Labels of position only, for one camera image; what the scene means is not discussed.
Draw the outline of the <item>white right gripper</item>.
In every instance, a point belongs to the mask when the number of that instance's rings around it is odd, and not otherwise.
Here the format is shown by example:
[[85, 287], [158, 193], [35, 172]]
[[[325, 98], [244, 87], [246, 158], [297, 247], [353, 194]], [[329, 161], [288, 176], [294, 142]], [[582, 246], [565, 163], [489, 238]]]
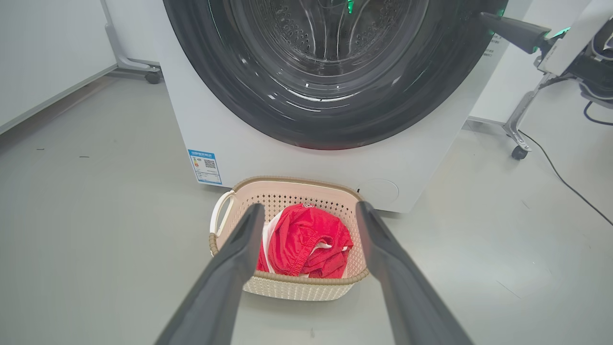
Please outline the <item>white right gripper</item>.
[[547, 53], [537, 69], [561, 76], [613, 13], [611, 0], [572, 0], [571, 4], [578, 8], [578, 14], [564, 37], [558, 39], [552, 48], [546, 38], [549, 28], [486, 12], [481, 12], [479, 19], [486, 28], [524, 52], [532, 54], [541, 50]]

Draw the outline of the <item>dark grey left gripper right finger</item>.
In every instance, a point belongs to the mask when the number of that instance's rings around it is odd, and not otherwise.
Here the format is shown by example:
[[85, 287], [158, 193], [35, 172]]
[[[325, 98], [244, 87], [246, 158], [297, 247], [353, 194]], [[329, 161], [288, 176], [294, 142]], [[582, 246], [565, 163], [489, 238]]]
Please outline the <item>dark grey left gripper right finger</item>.
[[366, 266], [381, 284], [396, 344], [472, 345], [458, 319], [376, 209], [359, 201], [355, 216]]

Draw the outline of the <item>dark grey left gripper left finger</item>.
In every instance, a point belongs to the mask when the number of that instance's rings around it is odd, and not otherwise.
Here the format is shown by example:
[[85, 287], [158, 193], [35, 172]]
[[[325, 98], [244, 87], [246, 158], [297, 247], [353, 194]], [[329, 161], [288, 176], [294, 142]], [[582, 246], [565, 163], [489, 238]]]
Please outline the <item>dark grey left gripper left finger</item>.
[[160, 333], [156, 345], [229, 345], [244, 284], [253, 277], [265, 207], [251, 205]]

